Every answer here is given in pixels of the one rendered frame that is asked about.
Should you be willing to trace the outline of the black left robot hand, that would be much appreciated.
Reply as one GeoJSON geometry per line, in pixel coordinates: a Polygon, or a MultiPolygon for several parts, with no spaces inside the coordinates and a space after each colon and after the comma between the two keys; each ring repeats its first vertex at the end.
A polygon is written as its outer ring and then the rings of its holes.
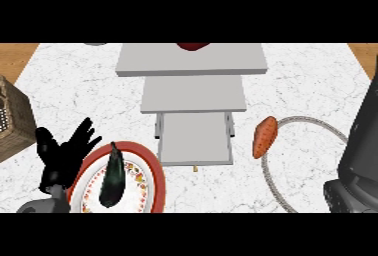
{"type": "Polygon", "coordinates": [[[95,128],[86,118],[67,142],[58,144],[50,131],[45,127],[36,129],[37,154],[45,163],[40,191],[50,194],[52,187],[61,185],[65,189],[73,186],[83,160],[87,157],[102,137],[92,138],[95,128]]]}

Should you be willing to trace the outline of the grey tiered shelf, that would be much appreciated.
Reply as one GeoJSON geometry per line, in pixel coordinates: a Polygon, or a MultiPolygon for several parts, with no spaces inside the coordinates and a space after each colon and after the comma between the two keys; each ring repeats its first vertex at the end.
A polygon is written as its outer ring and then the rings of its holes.
{"type": "Polygon", "coordinates": [[[145,79],[141,112],[157,116],[158,160],[166,166],[231,165],[235,112],[247,110],[242,77],[268,72],[259,43],[127,43],[115,68],[145,79]]]}

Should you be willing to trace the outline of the red tomato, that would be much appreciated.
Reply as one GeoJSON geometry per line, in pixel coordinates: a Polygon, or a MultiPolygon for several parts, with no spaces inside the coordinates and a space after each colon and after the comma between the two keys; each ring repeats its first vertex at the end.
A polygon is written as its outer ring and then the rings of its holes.
{"type": "Polygon", "coordinates": [[[207,45],[210,45],[210,43],[177,43],[177,46],[186,51],[197,51],[207,45]]]}

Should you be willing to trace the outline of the brown wicker basket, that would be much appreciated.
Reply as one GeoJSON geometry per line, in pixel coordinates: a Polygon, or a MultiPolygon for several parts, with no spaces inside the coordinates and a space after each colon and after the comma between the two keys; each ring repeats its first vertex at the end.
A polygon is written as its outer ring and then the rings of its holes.
{"type": "Polygon", "coordinates": [[[36,143],[28,96],[0,75],[0,163],[36,143]]]}

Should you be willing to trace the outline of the red rimmed patterned plate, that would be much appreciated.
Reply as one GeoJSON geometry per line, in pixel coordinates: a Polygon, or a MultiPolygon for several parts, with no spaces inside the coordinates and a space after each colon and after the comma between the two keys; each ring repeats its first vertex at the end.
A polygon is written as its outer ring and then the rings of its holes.
{"type": "Polygon", "coordinates": [[[130,141],[115,143],[123,153],[126,190],[120,202],[107,208],[99,201],[112,146],[90,153],[67,192],[73,213],[152,213],[164,211],[166,177],[155,154],[130,141]]]}

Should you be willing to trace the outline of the orange sweet potato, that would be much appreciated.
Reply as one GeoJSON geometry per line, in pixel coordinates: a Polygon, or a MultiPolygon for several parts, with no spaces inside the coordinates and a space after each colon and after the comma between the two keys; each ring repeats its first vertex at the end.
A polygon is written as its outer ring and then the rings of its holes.
{"type": "Polygon", "coordinates": [[[259,159],[268,152],[278,136],[278,120],[269,116],[256,127],[253,157],[259,159]]]}

